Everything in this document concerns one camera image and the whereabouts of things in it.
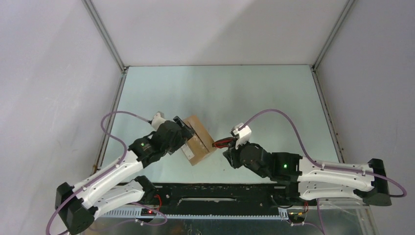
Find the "brown cardboard express box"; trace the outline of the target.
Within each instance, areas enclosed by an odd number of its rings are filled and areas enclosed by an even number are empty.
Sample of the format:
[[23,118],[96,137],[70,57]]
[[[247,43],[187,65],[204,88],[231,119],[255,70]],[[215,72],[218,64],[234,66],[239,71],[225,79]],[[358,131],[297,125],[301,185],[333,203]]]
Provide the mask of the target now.
[[190,164],[195,166],[215,152],[216,148],[213,147],[213,138],[196,115],[186,118],[184,122],[194,130],[195,134],[181,147],[181,150]]

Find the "red black utility knife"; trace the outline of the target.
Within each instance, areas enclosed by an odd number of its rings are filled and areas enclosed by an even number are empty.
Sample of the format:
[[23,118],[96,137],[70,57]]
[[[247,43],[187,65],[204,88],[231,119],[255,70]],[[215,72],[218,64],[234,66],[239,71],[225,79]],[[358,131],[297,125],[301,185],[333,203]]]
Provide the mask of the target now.
[[234,137],[223,138],[223,139],[213,142],[212,147],[218,148],[218,149],[229,148],[229,146],[232,146],[232,144],[234,144],[235,141],[236,139]]

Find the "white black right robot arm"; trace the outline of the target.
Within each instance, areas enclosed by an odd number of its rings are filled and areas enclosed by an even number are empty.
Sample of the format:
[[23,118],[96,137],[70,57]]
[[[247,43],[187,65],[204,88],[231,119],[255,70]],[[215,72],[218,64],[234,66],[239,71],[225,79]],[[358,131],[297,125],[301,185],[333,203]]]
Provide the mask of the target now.
[[267,152],[259,144],[228,145],[223,152],[232,168],[242,166],[261,178],[286,185],[284,198],[292,205],[319,198],[353,198],[373,206],[391,206],[381,159],[366,164],[310,161],[299,154]]

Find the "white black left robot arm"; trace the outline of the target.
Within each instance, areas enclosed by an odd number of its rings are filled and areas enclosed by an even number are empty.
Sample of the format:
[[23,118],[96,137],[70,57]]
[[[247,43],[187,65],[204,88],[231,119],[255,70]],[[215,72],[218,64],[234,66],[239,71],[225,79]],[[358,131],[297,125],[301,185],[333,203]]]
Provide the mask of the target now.
[[179,117],[166,120],[156,114],[149,123],[154,131],[129,146],[124,144],[123,154],[103,170],[73,186],[64,182],[57,187],[55,214],[68,234],[85,231],[102,215],[126,204],[149,204],[154,200],[155,187],[145,176],[138,176],[121,188],[116,185],[179,150],[195,131]]

